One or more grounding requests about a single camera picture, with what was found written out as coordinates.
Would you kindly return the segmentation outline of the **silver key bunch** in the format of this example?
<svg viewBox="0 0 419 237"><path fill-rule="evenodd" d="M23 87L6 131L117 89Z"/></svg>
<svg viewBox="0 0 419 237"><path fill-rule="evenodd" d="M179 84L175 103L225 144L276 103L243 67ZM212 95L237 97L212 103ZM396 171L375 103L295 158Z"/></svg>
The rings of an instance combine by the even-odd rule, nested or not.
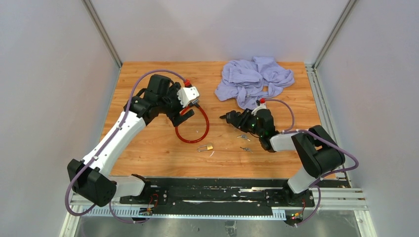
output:
<svg viewBox="0 0 419 237"><path fill-rule="evenodd" d="M245 135L245 134L239 135L239 136L237 136L237 138L242 138L242 139L244 139L244 140L251 141L251 140L247 137L247 135Z"/></svg>

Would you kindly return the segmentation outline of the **red cable lock black body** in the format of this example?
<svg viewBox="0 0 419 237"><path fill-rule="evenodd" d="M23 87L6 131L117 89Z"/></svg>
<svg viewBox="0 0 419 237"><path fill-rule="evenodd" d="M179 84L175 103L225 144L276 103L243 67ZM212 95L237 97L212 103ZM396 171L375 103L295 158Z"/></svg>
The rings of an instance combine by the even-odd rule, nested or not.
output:
<svg viewBox="0 0 419 237"><path fill-rule="evenodd" d="M179 127L174 128L175 134L178 137L178 139L188 144L195 144L195 143L201 142L207 137L210 130L209 117L207 113L205 112L204 108L198 102L188 105L185 109L182 110L181 115L185 115L188 112L192 112L193 107L200 111L201 122L203 122L202 125L204 127L198 128L198 125L192 124L191 128L181 128L181 129L179 129Z"/></svg>

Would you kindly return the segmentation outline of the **black padlock body with shackle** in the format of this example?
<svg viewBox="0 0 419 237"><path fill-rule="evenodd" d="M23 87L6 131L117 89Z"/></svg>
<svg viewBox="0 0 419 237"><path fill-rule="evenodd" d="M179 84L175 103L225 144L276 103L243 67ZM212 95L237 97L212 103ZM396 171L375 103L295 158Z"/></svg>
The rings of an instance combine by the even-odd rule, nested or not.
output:
<svg viewBox="0 0 419 237"><path fill-rule="evenodd" d="M234 127L238 127L241 121L241 115L242 113L232 110L224 115L221 115L219 118L224 119L227 122L227 124L230 124Z"/></svg>

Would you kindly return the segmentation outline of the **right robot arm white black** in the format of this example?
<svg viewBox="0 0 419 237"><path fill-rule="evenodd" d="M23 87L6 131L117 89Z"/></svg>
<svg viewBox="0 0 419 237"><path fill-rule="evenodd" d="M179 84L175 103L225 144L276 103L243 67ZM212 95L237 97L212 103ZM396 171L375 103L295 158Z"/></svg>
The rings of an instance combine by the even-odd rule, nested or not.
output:
<svg viewBox="0 0 419 237"><path fill-rule="evenodd" d="M296 205L310 185L345 163L345 155L320 125L305 132L282 133L275 128L269 109L260 109L255 113L250 109L230 111L220 118L244 133L256 135L262 148L268 152L297 152L302 167L287 180L281 193L287 205Z"/></svg>

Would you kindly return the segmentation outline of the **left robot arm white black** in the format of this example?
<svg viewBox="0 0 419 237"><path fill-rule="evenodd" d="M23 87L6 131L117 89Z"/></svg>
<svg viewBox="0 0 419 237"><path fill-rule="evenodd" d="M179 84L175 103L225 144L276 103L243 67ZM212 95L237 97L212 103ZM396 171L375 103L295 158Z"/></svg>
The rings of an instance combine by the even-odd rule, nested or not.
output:
<svg viewBox="0 0 419 237"><path fill-rule="evenodd" d="M198 89L188 80L184 84L152 71L148 85L131 94L117 122L103 139L81 160L72 159L67 171L70 185L66 191L65 202L70 205L69 194L74 192L92 203L104 207L113 198L132 196L139 204L151 199L151 190L146 181L131 175L115 180L110 179L116 161L130 144L154 118L166 115L174 127L181 125L194 115L193 111L181 114L187 106L197 102Z"/></svg>

